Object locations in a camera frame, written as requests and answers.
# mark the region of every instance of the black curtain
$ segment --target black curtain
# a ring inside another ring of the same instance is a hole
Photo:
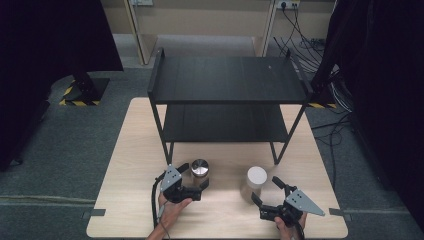
[[[122,71],[98,0],[0,1],[0,169],[57,80]]]
[[[339,0],[330,39],[349,2]],[[336,62],[368,147],[424,229],[424,2],[372,0],[361,11]]]

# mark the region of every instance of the wooden table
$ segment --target wooden table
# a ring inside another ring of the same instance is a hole
[[[158,106],[163,119],[165,106]],[[284,105],[287,124],[298,113],[298,106]],[[240,186],[251,166],[268,173],[262,189],[264,204],[281,204],[284,193],[271,182],[278,176],[302,189],[324,210],[325,217],[309,214],[307,238],[344,238],[343,217],[329,214],[339,209],[326,170],[305,116],[302,117],[279,165],[274,165],[267,143],[176,143],[173,164],[178,167],[195,159],[210,165],[210,185],[202,200],[191,203],[169,232],[172,239],[240,238],[277,239],[275,223],[259,219],[255,205],[245,202]],[[153,230],[151,191],[155,177],[166,163],[147,98],[132,100],[94,209],[106,209],[104,216],[92,216],[87,234],[93,238],[147,237]]]

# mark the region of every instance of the robotic arm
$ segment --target robotic arm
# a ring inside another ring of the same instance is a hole
[[[280,217],[287,227],[293,227],[299,223],[303,212],[320,216],[325,215],[324,211],[301,190],[297,189],[297,187],[289,186],[275,176],[272,178],[272,182],[284,190],[286,198],[282,205],[273,207],[263,205],[262,200],[255,193],[252,193],[252,200],[259,207],[259,216],[261,219],[274,221],[275,217]]]

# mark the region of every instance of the power outlet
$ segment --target power outlet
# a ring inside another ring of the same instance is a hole
[[[286,3],[286,10],[298,9],[299,5],[300,5],[300,0],[292,0],[292,1],[280,0],[280,1],[277,2],[277,9],[283,9],[281,7],[283,2]]]

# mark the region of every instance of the gray carpet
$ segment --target gray carpet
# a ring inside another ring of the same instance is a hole
[[[93,74],[111,79],[96,107],[59,106],[70,77],[52,86],[51,106],[21,154],[24,164],[0,173],[0,239],[89,239],[87,213],[94,206],[129,102],[146,96],[150,74],[149,68]],[[337,122],[345,114],[340,112],[341,108],[309,108],[306,114],[315,127]],[[333,138],[334,144],[340,143],[333,149],[335,192],[349,229],[346,239],[424,239],[398,195],[379,183],[350,124],[342,126]],[[332,129],[320,128],[314,135],[325,136]],[[332,180],[329,139],[320,139],[317,145]]]

